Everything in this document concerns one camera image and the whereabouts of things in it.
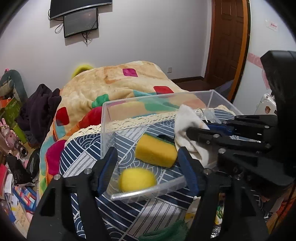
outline television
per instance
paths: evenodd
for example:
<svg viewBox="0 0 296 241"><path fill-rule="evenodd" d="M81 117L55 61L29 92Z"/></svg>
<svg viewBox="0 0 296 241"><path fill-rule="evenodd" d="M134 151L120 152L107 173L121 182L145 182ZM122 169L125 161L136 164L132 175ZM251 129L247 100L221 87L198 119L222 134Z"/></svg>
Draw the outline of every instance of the television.
<svg viewBox="0 0 296 241"><path fill-rule="evenodd" d="M54 19L77 10L112 4L112 0L51 0L49 19Z"/></svg>

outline clear plastic box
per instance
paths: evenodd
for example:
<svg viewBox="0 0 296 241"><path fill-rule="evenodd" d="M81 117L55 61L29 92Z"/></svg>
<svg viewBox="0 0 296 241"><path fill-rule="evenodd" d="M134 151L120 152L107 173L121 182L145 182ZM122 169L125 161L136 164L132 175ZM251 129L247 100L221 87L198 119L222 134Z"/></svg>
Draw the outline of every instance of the clear plastic box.
<svg viewBox="0 0 296 241"><path fill-rule="evenodd" d="M143 133L174 136L174 115L181 104L194 110L224 105L235 115L242 115L233 104L214 90L149 95L105 102L102 111L101 158L111 146L118 150L118 163L105 192L107 198L125 203L138 202L186 186L178 163L167 169L134 158L136 143ZM120 192L117 186L119 175L122 170L131 167L150 169L157 178L157 185L135 192Z"/></svg>

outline dark clothing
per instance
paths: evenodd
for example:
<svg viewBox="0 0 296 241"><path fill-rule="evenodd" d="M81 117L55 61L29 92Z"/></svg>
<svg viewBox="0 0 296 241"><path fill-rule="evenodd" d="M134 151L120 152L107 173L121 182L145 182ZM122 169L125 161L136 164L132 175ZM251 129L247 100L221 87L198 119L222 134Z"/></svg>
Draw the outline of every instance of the dark clothing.
<svg viewBox="0 0 296 241"><path fill-rule="evenodd" d="M49 132L62 100L59 92L59 89L52 92L45 84L39 85L35 93L24 103L15 120L25 133L30 131L40 145Z"/></svg>

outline wall-mounted monitor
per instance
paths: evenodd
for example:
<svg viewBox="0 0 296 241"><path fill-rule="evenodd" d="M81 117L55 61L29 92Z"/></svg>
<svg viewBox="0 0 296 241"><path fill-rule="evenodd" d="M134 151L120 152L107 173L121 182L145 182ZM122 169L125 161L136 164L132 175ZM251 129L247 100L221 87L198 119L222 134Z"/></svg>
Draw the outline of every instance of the wall-mounted monitor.
<svg viewBox="0 0 296 241"><path fill-rule="evenodd" d="M112 4L112 0L51 0L50 19L54 19L77 10Z"/></svg>
<svg viewBox="0 0 296 241"><path fill-rule="evenodd" d="M90 8L64 16L64 37L98 29L98 9Z"/></svg>

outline white wall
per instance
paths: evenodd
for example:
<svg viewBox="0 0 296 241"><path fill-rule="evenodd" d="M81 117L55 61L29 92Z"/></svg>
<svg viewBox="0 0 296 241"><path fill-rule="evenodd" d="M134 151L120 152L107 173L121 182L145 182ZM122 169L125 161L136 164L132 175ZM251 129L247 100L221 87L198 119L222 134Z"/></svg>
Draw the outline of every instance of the white wall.
<svg viewBox="0 0 296 241"><path fill-rule="evenodd" d="M50 0L29 0L0 38L0 71L20 72L31 95L39 84L62 88L80 64L94 67L135 60L156 63L170 79L202 75L207 34L205 0L113 0L99 8L99 31L86 46L64 39L49 21Z"/></svg>
<svg viewBox="0 0 296 241"><path fill-rule="evenodd" d="M264 55L268 50L296 51L296 43L289 29L276 11L265 0L250 0L251 4L251 36L249 53L257 56ZM278 24L278 31L266 27L268 19ZM236 94L234 105L245 115L255 113L256 106L267 90L263 79L262 69L246 62L242 81Z"/></svg>
<svg viewBox="0 0 296 241"><path fill-rule="evenodd" d="M207 35L205 40L205 54L202 64L201 76L205 76L205 71L207 68L207 58L209 55L210 40L211 40L211 28L212 28L212 0L207 0Z"/></svg>

